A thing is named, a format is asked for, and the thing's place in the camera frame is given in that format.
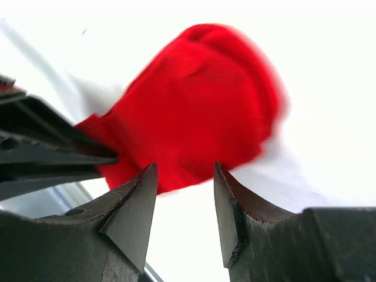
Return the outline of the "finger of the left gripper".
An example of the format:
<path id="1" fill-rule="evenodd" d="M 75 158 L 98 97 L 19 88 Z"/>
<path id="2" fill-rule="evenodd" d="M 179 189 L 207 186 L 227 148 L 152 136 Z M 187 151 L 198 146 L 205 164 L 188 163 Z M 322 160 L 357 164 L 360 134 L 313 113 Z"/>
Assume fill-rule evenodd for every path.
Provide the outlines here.
<path id="1" fill-rule="evenodd" d="M 2 159 L 115 159 L 44 101 L 1 76 Z"/>
<path id="2" fill-rule="evenodd" d="M 77 129 L 61 136 L 1 131 L 1 199 L 54 185 L 98 178 L 97 165 L 116 163 L 117 153 Z"/>

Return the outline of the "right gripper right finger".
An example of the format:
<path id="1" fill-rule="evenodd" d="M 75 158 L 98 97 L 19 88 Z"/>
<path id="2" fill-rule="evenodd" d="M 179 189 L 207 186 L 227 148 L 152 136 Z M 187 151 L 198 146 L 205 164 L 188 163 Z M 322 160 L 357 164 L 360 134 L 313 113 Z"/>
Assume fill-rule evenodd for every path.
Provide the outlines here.
<path id="1" fill-rule="evenodd" d="M 374 281 L 375 209 L 284 210 L 214 166 L 223 265 L 231 281 Z"/>

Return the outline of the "red sock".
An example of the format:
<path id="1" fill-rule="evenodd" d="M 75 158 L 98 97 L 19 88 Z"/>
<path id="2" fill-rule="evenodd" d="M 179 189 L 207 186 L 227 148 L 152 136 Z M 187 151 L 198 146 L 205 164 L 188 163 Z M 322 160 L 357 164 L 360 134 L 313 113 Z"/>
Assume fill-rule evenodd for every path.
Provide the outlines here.
<path id="1" fill-rule="evenodd" d="M 118 153 L 98 170 L 114 189 L 150 163 L 159 194 L 255 159 L 285 108 L 285 90 L 261 50 L 219 24 L 185 29 L 167 44 L 103 116 L 77 128 Z"/>

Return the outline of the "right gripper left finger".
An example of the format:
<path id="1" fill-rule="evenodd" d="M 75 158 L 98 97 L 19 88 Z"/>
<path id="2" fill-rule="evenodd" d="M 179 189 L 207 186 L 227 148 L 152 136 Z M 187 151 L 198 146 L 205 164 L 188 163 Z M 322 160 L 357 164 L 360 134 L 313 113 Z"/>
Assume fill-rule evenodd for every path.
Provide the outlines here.
<path id="1" fill-rule="evenodd" d="M 61 216 L 1 213 L 2 281 L 138 281 L 156 201 L 152 163 Z"/>

